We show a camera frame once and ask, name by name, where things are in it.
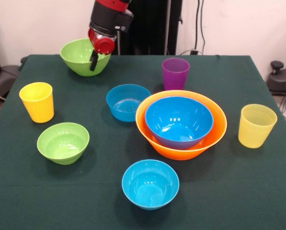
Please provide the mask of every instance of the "electrical outlet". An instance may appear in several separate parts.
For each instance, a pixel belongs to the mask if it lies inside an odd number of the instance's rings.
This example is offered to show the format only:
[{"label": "electrical outlet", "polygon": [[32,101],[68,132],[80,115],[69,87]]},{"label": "electrical outlet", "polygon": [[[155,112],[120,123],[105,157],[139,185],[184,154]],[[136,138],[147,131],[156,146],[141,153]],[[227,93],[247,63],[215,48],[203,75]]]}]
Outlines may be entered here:
[{"label": "electrical outlet", "polygon": [[198,55],[198,51],[196,51],[196,50],[191,50],[190,55]]}]

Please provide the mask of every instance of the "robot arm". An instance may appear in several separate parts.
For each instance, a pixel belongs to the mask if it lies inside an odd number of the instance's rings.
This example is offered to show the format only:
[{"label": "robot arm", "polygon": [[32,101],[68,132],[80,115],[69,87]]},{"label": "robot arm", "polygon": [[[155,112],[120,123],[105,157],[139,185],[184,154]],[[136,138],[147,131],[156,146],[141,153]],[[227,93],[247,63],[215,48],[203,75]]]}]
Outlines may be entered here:
[{"label": "robot arm", "polygon": [[96,0],[92,11],[89,38],[94,50],[91,70],[97,64],[98,54],[111,54],[115,48],[117,31],[127,32],[133,14],[127,7],[131,0]]}]

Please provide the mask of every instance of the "cup rim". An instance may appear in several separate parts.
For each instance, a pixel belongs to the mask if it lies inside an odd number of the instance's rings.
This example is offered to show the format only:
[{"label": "cup rim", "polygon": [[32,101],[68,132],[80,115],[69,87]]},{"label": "cup rim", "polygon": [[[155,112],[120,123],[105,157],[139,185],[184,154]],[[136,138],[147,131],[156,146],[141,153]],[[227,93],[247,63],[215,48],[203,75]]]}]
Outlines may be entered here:
[{"label": "cup rim", "polygon": [[[175,59],[175,60],[178,59],[178,60],[182,60],[182,61],[186,62],[186,63],[188,64],[188,68],[185,69],[185,70],[182,70],[182,71],[171,71],[171,70],[165,68],[165,67],[164,67],[164,63],[165,63],[166,61],[168,61],[168,60],[171,60],[171,59]],[[183,73],[183,72],[188,71],[188,70],[190,69],[190,67],[191,67],[191,64],[190,64],[187,60],[185,60],[185,59],[183,59],[183,58],[180,58],[180,57],[170,57],[170,58],[165,59],[165,60],[162,62],[162,68],[164,68],[166,71],[171,72],[171,73]]]},{"label": "cup rim", "polygon": [[[30,87],[31,85],[35,85],[35,84],[43,84],[43,85],[49,86],[49,88],[50,88],[50,93],[48,93],[47,96],[45,96],[45,97],[43,97],[43,98],[41,98],[41,99],[37,99],[37,100],[27,100],[27,99],[25,99],[25,98],[22,96],[23,90],[24,90],[25,88]],[[22,100],[25,101],[25,102],[39,102],[39,101],[42,101],[42,100],[48,98],[48,97],[52,94],[52,91],[53,91],[53,88],[52,88],[52,86],[51,86],[49,83],[38,81],[38,82],[33,82],[33,83],[30,83],[30,84],[27,84],[27,85],[23,86],[23,87],[21,88],[21,90],[19,91],[19,97],[20,97],[20,99],[22,99]]]},{"label": "cup rim", "polygon": [[[244,110],[245,110],[246,108],[248,108],[248,107],[253,106],[253,105],[255,105],[255,106],[257,105],[257,106],[260,106],[260,107],[263,107],[263,108],[268,109],[268,110],[272,113],[272,115],[274,115],[274,117],[275,117],[274,122],[271,123],[271,124],[269,124],[269,125],[263,126],[263,125],[258,125],[258,124],[255,124],[255,123],[249,121],[249,120],[246,118],[246,116],[244,115]],[[266,106],[266,105],[256,104],[256,103],[245,105],[245,106],[242,108],[242,110],[241,110],[241,116],[242,116],[247,122],[249,122],[250,124],[252,124],[253,126],[256,126],[256,127],[272,127],[272,126],[274,126],[274,125],[277,123],[277,121],[278,121],[278,116],[277,116],[277,114],[275,113],[274,110],[272,110],[270,107],[268,107],[268,106]]]}]

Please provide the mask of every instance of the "plastic bowl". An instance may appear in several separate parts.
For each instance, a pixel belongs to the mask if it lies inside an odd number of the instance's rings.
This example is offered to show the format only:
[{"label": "plastic bowl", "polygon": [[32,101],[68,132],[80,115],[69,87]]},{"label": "plastic bowl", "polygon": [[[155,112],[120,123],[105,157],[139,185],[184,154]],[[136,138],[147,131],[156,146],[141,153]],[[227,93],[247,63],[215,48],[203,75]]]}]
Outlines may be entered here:
[{"label": "plastic bowl", "polygon": [[150,95],[151,93],[140,85],[118,85],[108,92],[106,102],[116,119],[132,122],[135,121],[139,104]]},{"label": "plastic bowl", "polygon": [[90,71],[90,57],[94,47],[89,38],[79,39],[67,43],[63,46],[60,56],[66,65],[77,74],[90,77],[95,76],[103,71],[108,64],[111,55],[98,55],[98,62],[94,71]]},{"label": "plastic bowl", "polygon": [[[212,130],[208,135],[200,141],[197,145],[187,150],[170,149],[162,146],[152,135],[145,122],[145,113],[147,108],[156,100],[170,96],[188,97],[203,103],[212,113],[214,124]],[[170,90],[163,91],[146,98],[137,108],[136,123],[141,134],[149,141],[154,149],[164,157],[173,160],[188,160],[192,159],[211,146],[218,143],[226,133],[227,119],[223,110],[211,99],[201,94],[184,91],[184,90]]]},{"label": "plastic bowl", "polygon": [[179,178],[171,166],[157,160],[143,160],[126,170],[122,188],[133,204],[145,210],[155,210],[175,198]]},{"label": "plastic bowl", "polygon": [[163,146],[177,150],[198,144],[213,126],[210,110],[187,97],[166,97],[154,102],[146,111],[145,121]]},{"label": "plastic bowl", "polygon": [[57,164],[74,163],[90,140],[89,132],[76,123],[59,123],[46,129],[37,140],[37,149]]}]

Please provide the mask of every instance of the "white wall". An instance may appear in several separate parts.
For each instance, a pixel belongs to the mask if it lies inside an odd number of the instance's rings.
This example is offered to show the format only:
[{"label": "white wall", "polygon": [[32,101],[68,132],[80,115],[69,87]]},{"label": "white wall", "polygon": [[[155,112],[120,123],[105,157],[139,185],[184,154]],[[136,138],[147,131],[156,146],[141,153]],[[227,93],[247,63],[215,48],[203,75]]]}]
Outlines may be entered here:
[{"label": "white wall", "polygon": [[0,0],[0,64],[87,37],[94,0]]},{"label": "white wall", "polygon": [[[183,0],[177,54],[194,47],[197,0]],[[0,62],[57,54],[87,36],[94,0],[0,0]],[[207,55],[251,55],[263,77],[269,63],[286,65],[286,0],[205,0]]]},{"label": "white wall", "polygon": [[[194,48],[197,2],[183,0],[177,54]],[[272,60],[286,66],[286,0],[205,0],[203,30],[206,55],[250,55],[264,78]]]}]

